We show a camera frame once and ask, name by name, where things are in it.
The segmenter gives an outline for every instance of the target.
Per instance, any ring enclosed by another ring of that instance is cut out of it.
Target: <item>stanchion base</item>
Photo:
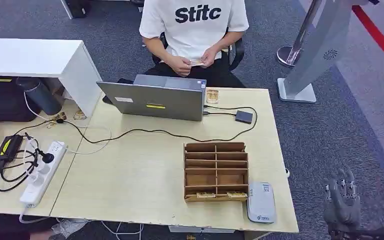
[[[284,85],[285,78],[277,79],[277,90],[279,92],[279,98],[285,102],[298,102],[298,103],[310,103],[316,102],[316,95],[314,94],[313,85],[310,83],[297,95],[287,96]]]
[[[277,61],[281,63],[283,66],[286,66],[288,68],[293,68],[295,67],[295,64],[298,62],[301,56],[301,52],[303,51],[302,49],[299,50],[298,55],[295,58],[295,61],[292,64],[288,64],[286,60],[289,57],[289,53],[291,53],[292,46],[283,46],[277,50]]]

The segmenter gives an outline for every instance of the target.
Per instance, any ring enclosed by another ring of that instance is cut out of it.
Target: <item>gray carpet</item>
[[[337,168],[356,175],[362,202],[362,226],[384,225],[384,150],[336,67],[314,84],[316,104],[279,101],[275,80],[288,69],[275,61],[278,47],[290,44],[304,18],[298,0],[247,0],[250,29],[244,36],[245,58],[234,71],[249,88],[271,94],[284,162],[291,171],[289,184],[299,234],[274,233],[266,239],[329,239],[323,221],[324,184]],[[59,1],[0,0],[0,38],[84,40],[105,81],[133,79],[152,66],[138,33],[140,14],[125,2],[97,1],[87,18],[69,20]],[[13,216],[0,216],[10,222]],[[8,223],[6,228],[33,228]],[[144,240],[184,240],[185,234],[167,227],[146,225]],[[202,239],[242,239],[230,235],[196,234]],[[92,222],[72,240],[113,240],[99,222]],[[122,239],[136,239],[134,236]]]

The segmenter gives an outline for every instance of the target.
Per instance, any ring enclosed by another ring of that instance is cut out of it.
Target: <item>wooden box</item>
[[[186,202],[246,201],[248,153],[243,142],[184,145]]]

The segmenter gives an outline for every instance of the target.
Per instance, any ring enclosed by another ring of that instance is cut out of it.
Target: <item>white t-shirt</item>
[[[245,0],[145,0],[140,35],[147,39],[165,32],[167,51],[199,60],[229,32],[249,27]],[[221,52],[215,59],[222,57]]]

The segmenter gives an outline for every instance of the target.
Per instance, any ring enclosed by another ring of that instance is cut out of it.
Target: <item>laptop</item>
[[[122,114],[202,121],[206,80],[137,75],[133,84],[96,84]]]

